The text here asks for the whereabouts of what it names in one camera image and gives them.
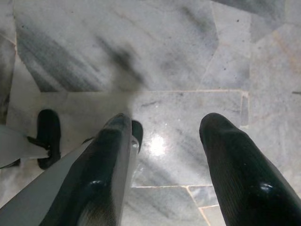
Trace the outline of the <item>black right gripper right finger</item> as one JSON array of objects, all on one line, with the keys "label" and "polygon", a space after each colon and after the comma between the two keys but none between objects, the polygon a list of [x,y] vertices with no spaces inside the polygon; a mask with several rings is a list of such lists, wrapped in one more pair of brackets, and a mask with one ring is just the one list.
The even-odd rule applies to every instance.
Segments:
[{"label": "black right gripper right finger", "polygon": [[226,226],[301,226],[301,198],[245,132],[209,113],[199,135]]}]

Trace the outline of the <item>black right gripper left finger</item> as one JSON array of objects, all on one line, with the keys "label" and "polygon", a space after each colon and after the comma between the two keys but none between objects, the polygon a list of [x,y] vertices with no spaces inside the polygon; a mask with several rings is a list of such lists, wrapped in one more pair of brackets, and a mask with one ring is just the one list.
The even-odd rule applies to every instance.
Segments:
[{"label": "black right gripper left finger", "polygon": [[72,164],[54,200],[54,226],[78,226],[89,211],[97,226],[118,226],[130,160],[132,121],[119,113]]}]

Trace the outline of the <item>black robot right foot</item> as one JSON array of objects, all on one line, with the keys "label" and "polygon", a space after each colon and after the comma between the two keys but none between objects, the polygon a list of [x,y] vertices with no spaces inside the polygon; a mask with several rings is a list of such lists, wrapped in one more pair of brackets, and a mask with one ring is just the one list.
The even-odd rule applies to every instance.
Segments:
[{"label": "black robot right foot", "polygon": [[143,126],[140,122],[132,120],[132,135],[137,139],[139,144],[139,151],[141,150],[143,141]]}]

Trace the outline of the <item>black robot foot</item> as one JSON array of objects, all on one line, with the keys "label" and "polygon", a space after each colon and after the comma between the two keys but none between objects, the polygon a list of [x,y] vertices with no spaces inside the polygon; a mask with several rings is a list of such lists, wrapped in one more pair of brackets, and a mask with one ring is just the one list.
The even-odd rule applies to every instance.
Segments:
[{"label": "black robot foot", "polygon": [[44,148],[47,151],[47,158],[38,158],[38,166],[42,170],[48,169],[61,159],[60,139],[61,128],[57,113],[51,109],[40,111],[37,118],[36,138],[27,137],[31,144]]},{"label": "black robot foot", "polygon": [[139,151],[141,150],[143,141],[143,126],[140,122],[132,120],[132,135],[137,139],[139,144]]}]

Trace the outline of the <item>black robot left foot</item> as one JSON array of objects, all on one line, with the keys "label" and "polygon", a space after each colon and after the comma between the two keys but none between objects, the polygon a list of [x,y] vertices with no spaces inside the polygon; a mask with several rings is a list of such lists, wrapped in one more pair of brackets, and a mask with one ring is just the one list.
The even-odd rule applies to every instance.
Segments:
[{"label": "black robot left foot", "polygon": [[37,118],[36,138],[27,137],[31,144],[44,148],[47,151],[47,158],[38,158],[38,166],[42,170],[48,169],[61,159],[60,139],[61,128],[57,113],[51,109],[40,111]]}]

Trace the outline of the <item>silver robot right leg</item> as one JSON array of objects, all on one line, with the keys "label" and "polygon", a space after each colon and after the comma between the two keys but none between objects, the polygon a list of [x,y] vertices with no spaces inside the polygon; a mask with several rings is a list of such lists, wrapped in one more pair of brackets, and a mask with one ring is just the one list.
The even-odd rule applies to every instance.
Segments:
[{"label": "silver robot right leg", "polygon": [[65,155],[0,208],[0,226],[39,226],[70,167],[91,142]]}]

